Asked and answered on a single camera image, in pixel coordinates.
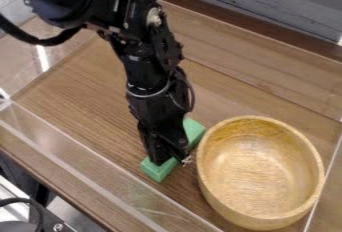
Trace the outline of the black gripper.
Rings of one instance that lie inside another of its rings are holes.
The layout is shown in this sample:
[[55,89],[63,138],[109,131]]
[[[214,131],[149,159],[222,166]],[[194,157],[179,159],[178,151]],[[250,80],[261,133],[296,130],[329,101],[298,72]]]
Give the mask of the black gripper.
[[192,150],[183,119],[194,110],[196,93],[183,69],[177,68],[158,92],[129,90],[127,99],[150,161],[157,166],[171,158],[185,163]]

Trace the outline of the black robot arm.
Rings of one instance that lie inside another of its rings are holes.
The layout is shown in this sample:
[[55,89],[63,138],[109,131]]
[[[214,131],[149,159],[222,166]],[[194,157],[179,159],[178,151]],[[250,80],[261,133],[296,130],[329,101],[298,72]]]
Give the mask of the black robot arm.
[[130,112],[138,120],[142,142],[154,164],[190,159],[183,126],[196,96],[179,66],[183,45],[169,27],[158,0],[26,0],[34,13],[62,32],[42,39],[0,14],[0,30],[18,40],[57,46],[83,29],[98,33],[123,64]]

